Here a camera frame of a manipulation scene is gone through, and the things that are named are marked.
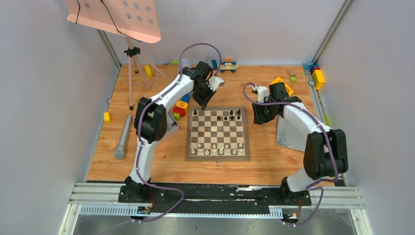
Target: green block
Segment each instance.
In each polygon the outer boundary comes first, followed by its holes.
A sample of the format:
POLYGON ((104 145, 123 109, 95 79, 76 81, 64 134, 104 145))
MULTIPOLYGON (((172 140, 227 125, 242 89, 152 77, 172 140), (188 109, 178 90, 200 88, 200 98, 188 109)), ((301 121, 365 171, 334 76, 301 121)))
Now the green block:
POLYGON ((180 118, 181 118, 180 114, 178 114, 178 113, 173 113, 173 117, 176 121, 180 120, 180 118))
POLYGON ((325 120, 325 124, 327 126, 330 126, 330 122, 328 122, 328 116, 326 114, 324 115, 324 120, 325 120))

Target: gray cylinder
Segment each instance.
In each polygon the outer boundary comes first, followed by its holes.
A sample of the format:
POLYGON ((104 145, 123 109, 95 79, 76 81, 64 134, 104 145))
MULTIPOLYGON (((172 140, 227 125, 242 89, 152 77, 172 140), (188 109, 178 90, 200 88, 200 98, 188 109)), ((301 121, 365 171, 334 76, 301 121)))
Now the gray cylinder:
POLYGON ((133 122, 133 116, 129 114, 125 120, 124 127, 122 128, 121 137, 119 138, 118 146, 115 149, 114 157, 121 160, 125 158, 126 147, 128 138, 130 136, 131 123, 133 122))

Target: chessboard frame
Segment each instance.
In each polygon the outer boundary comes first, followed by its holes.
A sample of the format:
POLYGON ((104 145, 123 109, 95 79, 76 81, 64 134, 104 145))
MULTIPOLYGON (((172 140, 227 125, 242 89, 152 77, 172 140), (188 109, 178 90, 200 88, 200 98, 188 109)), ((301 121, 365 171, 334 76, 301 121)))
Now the chessboard frame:
POLYGON ((190 107, 187 113, 187 136, 186 136, 186 160, 187 161, 249 161, 251 159, 251 152, 249 149, 249 136, 248 136, 248 124, 247 124, 247 116, 244 107, 208 107, 205 111, 228 111, 228 110, 241 110, 241 117, 242 117, 242 126, 244 127, 243 135, 244 135, 244 150, 245 155, 212 155, 212 156, 195 156, 190 154, 190 144, 191 144, 191 127, 192 127, 192 117, 193 112, 196 110, 197 112, 203 111, 199 107, 190 107))

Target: robotic arm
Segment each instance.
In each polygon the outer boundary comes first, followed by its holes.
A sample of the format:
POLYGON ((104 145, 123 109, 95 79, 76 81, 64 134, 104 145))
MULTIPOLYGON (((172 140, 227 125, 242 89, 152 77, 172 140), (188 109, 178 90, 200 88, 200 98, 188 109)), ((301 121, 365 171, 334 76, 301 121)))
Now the robotic arm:
MULTIPOLYGON (((212 68, 202 61, 200 61, 195 68, 184 68, 180 81, 179 77, 180 74, 177 75, 176 79, 171 84, 169 84, 157 95, 151 97, 150 99, 143 97, 138 102, 136 118, 134 121, 134 127, 137 129, 136 134, 138 134, 139 118, 142 115, 144 107, 146 107, 152 100, 158 99, 157 102, 152 104, 145 111, 141 123, 140 133, 142 143, 138 140, 137 145, 137 152, 141 148, 138 161, 139 172, 143 180, 146 182, 150 181, 151 178, 151 164, 156 146, 159 141, 164 138, 168 129, 168 110, 170 110, 170 108, 172 108, 183 95, 191 91, 193 91, 193 99, 202 107, 202 110, 204 110, 219 86, 224 84, 224 80, 222 78, 212 76, 212 68)), ((135 165, 126 182, 141 188, 142 182, 137 175, 135 165)))
POLYGON ((259 105, 252 104, 254 109, 254 124, 264 124, 273 120, 277 115, 291 122, 299 131, 307 136, 304 152, 303 168, 297 173, 285 177, 281 183, 283 197, 290 197, 295 192, 307 190, 321 179, 333 176, 334 167, 328 153, 327 143, 321 126, 327 133, 335 159, 338 173, 347 171, 346 135, 341 129, 333 130, 322 122, 316 124, 314 116, 310 117, 302 110, 307 110, 302 101, 296 97, 290 97, 284 83, 274 83, 268 89, 264 86, 253 88, 253 93, 258 95, 258 103, 283 102, 285 104, 259 105))

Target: chessboard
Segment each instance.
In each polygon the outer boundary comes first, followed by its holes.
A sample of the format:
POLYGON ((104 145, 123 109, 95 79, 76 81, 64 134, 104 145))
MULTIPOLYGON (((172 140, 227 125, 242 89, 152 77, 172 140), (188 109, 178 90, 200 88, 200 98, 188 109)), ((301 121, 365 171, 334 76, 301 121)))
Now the chessboard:
POLYGON ((188 115, 186 160, 250 160, 245 108, 190 108, 188 115))

